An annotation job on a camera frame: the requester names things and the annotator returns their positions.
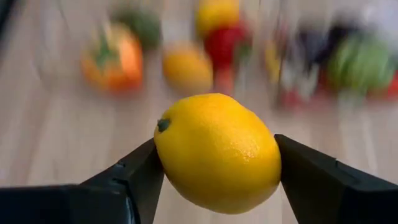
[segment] yellow lemon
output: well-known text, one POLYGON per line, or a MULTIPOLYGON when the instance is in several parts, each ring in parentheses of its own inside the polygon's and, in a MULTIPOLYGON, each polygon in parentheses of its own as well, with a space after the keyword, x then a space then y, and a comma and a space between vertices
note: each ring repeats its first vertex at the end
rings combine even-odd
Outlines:
POLYGON ((220 27, 236 24, 239 21, 238 0, 202 0, 199 2, 196 23, 202 37, 220 27))
POLYGON ((181 93, 206 93, 213 88, 211 61, 192 45, 166 51, 163 71, 168 83, 181 93))
POLYGON ((278 145, 264 123, 229 96, 184 98, 159 120, 154 140, 166 176, 187 200, 237 214, 280 182, 278 145))

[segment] wooden table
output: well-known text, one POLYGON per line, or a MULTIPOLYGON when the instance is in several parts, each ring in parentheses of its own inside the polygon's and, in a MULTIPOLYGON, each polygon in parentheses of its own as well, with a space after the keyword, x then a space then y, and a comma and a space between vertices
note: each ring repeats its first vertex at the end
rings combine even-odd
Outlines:
MULTIPOLYGON (((1 186, 82 182, 151 138, 157 119, 179 98, 168 91, 163 81, 160 51, 146 56, 147 88, 134 97, 107 97, 71 81, 70 77, 66 77, 69 83, 64 85, 65 77, 40 73, 37 47, 43 42, 44 33, 33 18, 47 16, 42 21, 53 22, 53 38, 62 38, 65 34, 60 28, 65 28, 65 24, 59 24, 62 20, 55 17, 66 19, 66 25, 74 24, 69 28, 78 32, 88 24, 88 15, 100 12, 112 1, 59 1, 65 9, 63 14, 52 14, 50 2, 25 1, 19 7, 3 50, 1 186)), ((321 4, 314 0, 292 2, 301 9, 321 4)), ((276 1, 246 0, 244 4, 246 12, 253 12, 248 15, 254 27, 261 27, 260 22, 275 13, 276 1)), ((193 1, 164 0, 156 5, 163 18, 165 43, 193 37, 193 1)), ((264 76, 259 69, 247 71, 236 97, 262 118, 272 132, 290 136, 351 166, 398 183, 396 104, 364 106, 353 111, 335 106, 305 113, 281 113, 269 103, 264 76)), ((162 224, 296 222, 282 188, 254 210, 229 216, 196 207, 179 196, 167 179, 155 218, 155 223, 162 224)))

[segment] green fruit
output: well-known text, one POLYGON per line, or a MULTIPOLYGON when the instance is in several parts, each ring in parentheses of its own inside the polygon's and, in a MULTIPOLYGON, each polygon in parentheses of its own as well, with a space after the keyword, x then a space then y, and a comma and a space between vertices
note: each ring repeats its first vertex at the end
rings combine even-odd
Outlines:
POLYGON ((361 35, 342 41, 328 64, 328 80, 334 87, 361 93, 387 88, 394 72, 387 46, 361 35))
POLYGON ((159 18, 141 9, 124 9, 111 17, 114 22, 128 26, 139 39, 143 50, 149 50, 160 44, 162 37, 159 18))

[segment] light wood surface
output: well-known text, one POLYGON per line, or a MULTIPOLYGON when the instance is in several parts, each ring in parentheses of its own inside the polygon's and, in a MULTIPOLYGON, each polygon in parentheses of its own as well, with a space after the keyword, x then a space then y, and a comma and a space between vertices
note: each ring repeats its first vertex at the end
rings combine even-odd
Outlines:
MULTIPOLYGON (((85 37, 65 32, 86 32, 88 26, 101 20, 110 2, 117 1, 59 1, 63 9, 59 14, 54 11, 57 1, 25 1, 14 14, 0 68, 0 186, 82 182, 151 138, 157 119, 178 99, 162 79, 160 51, 146 56, 146 88, 132 97, 99 94, 73 72, 73 58, 78 55, 74 42, 67 38, 81 43, 79 37, 85 37), (52 26, 50 31, 41 29, 43 21, 53 23, 46 25, 52 26), (49 40, 54 41, 51 46, 58 46, 67 58, 52 59, 64 69, 60 76, 43 68, 46 65, 38 56, 46 32, 54 35, 49 40)), ((159 2, 151 6, 163 18, 165 43, 192 39, 194 1, 159 2)), ((292 2, 303 9, 305 4, 314 3, 292 2)), ((247 0, 245 7, 251 12, 248 18, 260 27, 259 22, 273 13, 275 1, 263 0, 260 4, 258 0, 247 0)), ((271 108, 264 76, 258 69, 245 70, 236 98, 262 118, 273 133, 290 136, 353 167, 398 183, 398 104, 355 110, 324 106, 316 111, 282 113, 271 108)), ((155 223, 162 224, 296 222, 281 188, 250 212, 220 215, 181 198, 167 180, 155 218, 155 223)))

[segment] blurred background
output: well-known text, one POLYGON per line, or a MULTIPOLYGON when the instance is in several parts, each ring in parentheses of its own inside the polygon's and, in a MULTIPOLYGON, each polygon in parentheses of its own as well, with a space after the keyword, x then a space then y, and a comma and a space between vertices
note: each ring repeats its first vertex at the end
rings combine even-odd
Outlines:
MULTIPOLYGON (((396 2, 280 1, 241 1, 242 13, 252 29, 253 50, 236 75, 232 96, 253 110, 273 133, 397 184, 397 102, 348 108, 346 102, 335 100, 282 110, 275 107, 272 86, 262 66, 264 40, 280 15, 291 27, 300 20, 316 20, 327 27, 341 11, 350 18, 371 22, 376 9, 396 7, 396 2)), ((157 119, 183 97, 165 81, 162 54, 170 45, 196 39, 196 3, 16 0, 2 30, 0 51, 0 186, 79 183, 151 138, 157 119), (83 79, 79 59, 94 30, 121 4, 157 14, 163 39, 160 47, 144 54, 141 90, 114 96, 83 79)), ((384 20, 394 19, 394 13, 382 12, 384 20)), ((394 31, 394 24, 389 26, 394 31)), ((397 36, 392 32, 389 37, 394 42, 397 36)), ((167 179, 164 181, 154 223, 297 222, 281 187, 250 212, 221 215, 194 206, 179 196, 167 179)))

